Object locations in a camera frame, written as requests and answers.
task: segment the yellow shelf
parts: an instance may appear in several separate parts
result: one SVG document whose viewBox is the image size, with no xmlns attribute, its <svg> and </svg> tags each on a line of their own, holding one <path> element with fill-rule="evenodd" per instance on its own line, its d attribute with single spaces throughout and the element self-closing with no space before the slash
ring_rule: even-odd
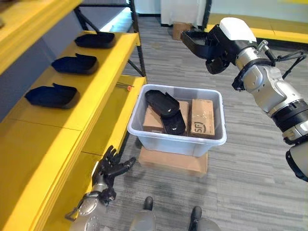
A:
<svg viewBox="0 0 308 231">
<path fill-rule="evenodd" d="M 257 38 L 308 43 L 308 24 L 278 19 L 233 14 L 210 14 L 205 31 L 211 30 L 224 17 L 243 19 Z"/>
<path fill-rule="evenodd" d="M 72 168 L 79 136 L 11 119 L 0 124 L 0 230 L 39 230 Z"/>
<path fill-rule="evenodd" d="M 64 215 L 74 208 L 84 193 L 91 190 L 91 173 L 96 161 L 113 145 L 121 147 L 127 124 L 136 103 L 144 77 L 121 76 L 122 83 L 132 84 L 131 91 L 115 87 L 83 151 L 71 171 L 43 230 L 69 230 L 71 222 Z"/>
<path fill-rule="evenodd" d="M 111 49 L 82 48 L 73 42 L 62 54 L 62 57 L 74 56 L 75 53 L 97 57 L 99 69 L 94 74 L 60 74 L 50 66 L 32 85 L 31 88 L 36 88 L 57 83 L 77 88 L 80 100 L 74 108 L 62 110 L 37 107 L 23 97 L 10 111 L 8 118 L 84 132 L 91 130 L 139 40 L 136 33 L 115 35 L 116 45 Z"/>
<path fill-rule="evenodd" d="M 83 152 L 103 155 L 110 145 L 121 147 L 128 120 L 145 77 L 121 76 L 119 82 L 134 86 L 131 91 L 115 87 L 93 128 Z"/>
<path fill-rule="evenodd" d="M 100 155 L 80 153 L 42 230 L 69 231 L 72 222 L 66 220 L 64 216 L 77 206 L 86 192 L 90 191 L 92 170 L 100 159 Z"/>
<path fill-rule="evenodd" d="M 19 0 L 0 4 L 0 74 L 82 0 Z"/>
<path fill-rule="evenodd" d="M 33 84 L 51 86 L 53 82 L 73 86 L 80 92 L 77 105 L 68 110 L 31 105 L 22 98 L 0 124 L 0 230 L 42 230 L 54 202 L 66 182 L 78 156 L 96 124 L 108 98 L 135 45 L 138 34 L 116 34 L 117 43 L 111 49 L 85 49 L 72 43 L 64 52 L 94 55 L 99 69 L 90 76 L 59 74 L 49 67 Z M 122 77 L 122 82 L 136 87 L 123 96 L 125 105 L 118 108 L 121 117 L 109 113 L 108 119 L 119 118 L 109 138 L 116 147 L 125 134 L 131 110 L 145 81 L 144 77 Z"/>
</svg>

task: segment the small cardboard box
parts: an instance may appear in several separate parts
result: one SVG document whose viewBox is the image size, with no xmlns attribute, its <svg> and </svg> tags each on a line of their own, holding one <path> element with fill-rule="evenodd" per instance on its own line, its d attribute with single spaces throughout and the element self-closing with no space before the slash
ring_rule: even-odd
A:
<svg viewBox="0 0 308 231">
<path fill-rule="evenodd" d="M 186 125 L 186 129 L 184 132 L 185 135 L 187 134 L 188 131 L 187 126 L 188 126 L 189 104 L 186 101 L 179 101 L 179 103 L 183 120 Z M 146 109 L 144 123 L 143 123 L 143 130 L 164 133 L 164 127 L 160 119 L 160 116 L 153 110 L 151 106 L 148 106 L 148 108 Z"/>
<path fill-rule="evenodd" d="M 172 33 L 172 38 L 174 40 L 181 40 L 181 33 L 184 30 L 190 30 L 192 28 L 192 24 L 190 23 L 179 23 L 179 22 L 174 22 L 173 23 L 173 33 Z"/>
<path fill-rule="evenodd" d="M 209 139 L 215 136 L 213 101 L 192 100 L 192 127 L 190 135 Z"/>
<path fill-rule="evenodd" d="M 142 166 L 167 169 L 196 177 L 203 177 L 206 174 L 207 159 L 207 153 L 201 157 L 195 157 L 191 155 L 149 151 L 144 147 L 141 148 L 139 155 L 139 163 Z"/>
</svg>

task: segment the black metal shelf frame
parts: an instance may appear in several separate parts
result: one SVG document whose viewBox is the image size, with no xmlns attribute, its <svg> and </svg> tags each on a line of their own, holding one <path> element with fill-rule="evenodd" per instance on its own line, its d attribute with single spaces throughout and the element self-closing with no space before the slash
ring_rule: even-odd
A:
<svg viewBox="0 0 308 231">
<path fill-rule="evenodd" d="M 132 19 L 132 26 L 134 29 L 134 33 L 138 33 L 139 35 L 139 41 L 140 41 L 140 46 L 137 46 L 137 51 L 138 51 L 138 57 L 139 57 L 139 62 L 141 66 L 141 70 L 131 61 L 128 60 L 128 63 L 142 76 L 146 77 L 145 73 L 145 66 L 144 66 L 144 59 L 143 59 L 143 54 L 142 54 L 142 48 L 141 48 L 141 38 L 140 38 L 140 33 L 139 33 L 139 26 L 138 26 L 138 17 L 135 9 L 135 4 L 134 0 L 129 0 L 128 4 L 99 4 L 99 3 L 94 3 L 94 4 L 81 4 L 77 6 L 74 9 L 74 12 L 77 16 L 77 19 L 82 27 L 83 30 L 89 30 L 88 25 L 91 26 L 96 32 L 99 32 L 99 28 L 97 28 L 80 10 L 80 7 L 129 7 L 131 11 L 131 19 Z"/>
</svg>

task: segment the silver robot arm segment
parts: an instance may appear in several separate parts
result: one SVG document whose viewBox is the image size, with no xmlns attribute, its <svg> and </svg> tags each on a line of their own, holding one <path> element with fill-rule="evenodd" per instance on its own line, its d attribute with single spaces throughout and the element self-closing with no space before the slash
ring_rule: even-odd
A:
<svg viewBox="0 0 308 231">
<path fill-rule="evenodd" d="M 230 63 L 238 67 L 240 72 L 233 88 L 251 93 L 256 104 L 275 122 L 284 141 L 293 145 L 286 153 L 289 166 L 298 178 L 308 182 L 308 105 L 284 81 L 293 67 L 305 59 L 304 52 L 275 57 L 268 42 L 257 44 L 251 29 L 238 18 L 224 18 L 208 33 L 184 31 L 181 38 L 195 55 L 206 59 L 211 74 L 224 71 Z M 291 59 L 296 59 L 295 63 L 282 75 L 276 62 Z"/>
</svg>

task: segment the clear plastic bin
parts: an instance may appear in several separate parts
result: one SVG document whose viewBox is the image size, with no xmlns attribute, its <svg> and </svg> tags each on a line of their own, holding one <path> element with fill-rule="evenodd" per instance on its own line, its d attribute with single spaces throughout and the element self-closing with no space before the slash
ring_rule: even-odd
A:
<svg viewBox="0 0 308 231">
<path fill-rule="evenodd" d="M 177 100 L 191 102 L 192 99 L 212 100 L 214 106 L 215 136 L 213 139 L 203 139 L 189 136 L 176 136 L 155 132 L 143 131 L 143 121 L 147 102 L 144 94 L 148 90 L 168 92 Z M 183 155 L 202 156 L 211 147 L 222 145 L 227 140 L 225 116 L 222 96 L 216 90 L 180 88 L 165 85 L 146 84 L 142 87 L 137 103 L 128 124 L 128 132 L 138 136 L 143 146 L 148 150 L 156 150 Z"/>
</svg>

